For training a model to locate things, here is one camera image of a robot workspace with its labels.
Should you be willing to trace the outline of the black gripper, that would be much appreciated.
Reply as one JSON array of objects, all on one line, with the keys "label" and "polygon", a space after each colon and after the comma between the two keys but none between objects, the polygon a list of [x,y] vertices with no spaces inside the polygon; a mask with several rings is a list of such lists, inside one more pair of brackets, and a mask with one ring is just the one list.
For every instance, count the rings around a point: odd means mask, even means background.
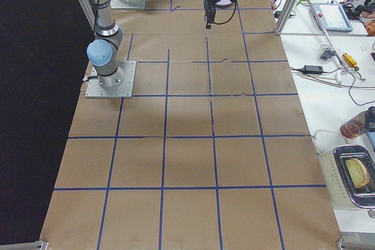
[{"label": "black gripper", "polygon": [[216,16],[216,3],[217,0],[204,0],[204,11],[206,19],[206,29],[211,29],[212,24],[214,24]]}]

